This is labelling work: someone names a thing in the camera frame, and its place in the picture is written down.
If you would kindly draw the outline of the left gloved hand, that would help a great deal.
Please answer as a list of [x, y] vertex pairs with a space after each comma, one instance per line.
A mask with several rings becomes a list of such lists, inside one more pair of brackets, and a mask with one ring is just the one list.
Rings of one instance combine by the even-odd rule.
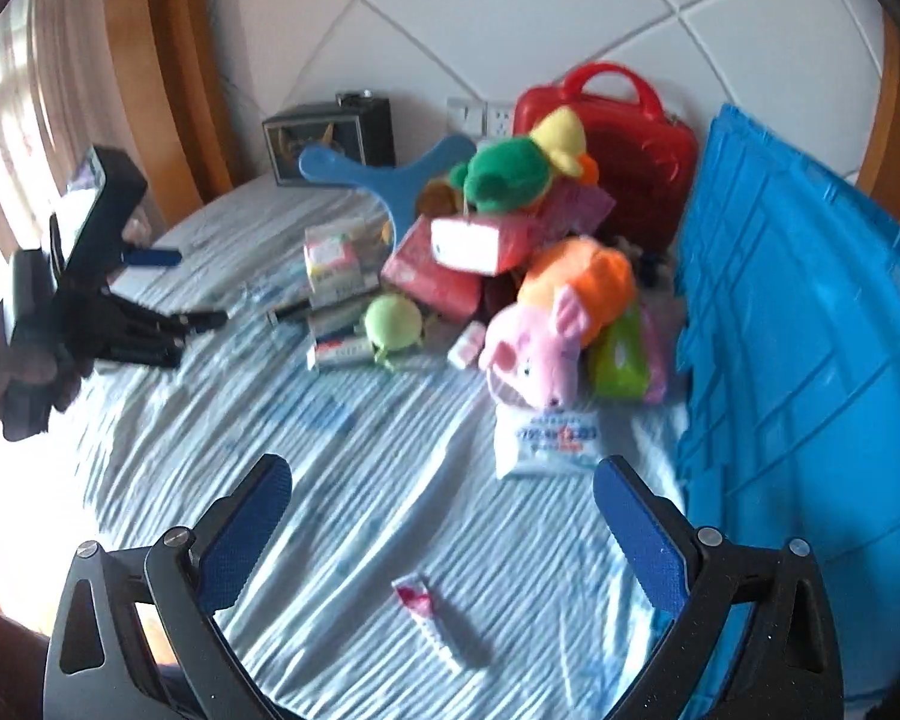
[[82, 382], [92, 375], [94, 361], [81, 359], [69, 372], [59, 372], [56, 361], [45, 349], [36, 346], [9, 346], [4, 327], [4, 309], [0, 302], [0, 422], [4, 411], [4, 395], [11, 383], [34, 387], [48, 385], [53, 394], [53, 408], [64, 413], [79, 395]]

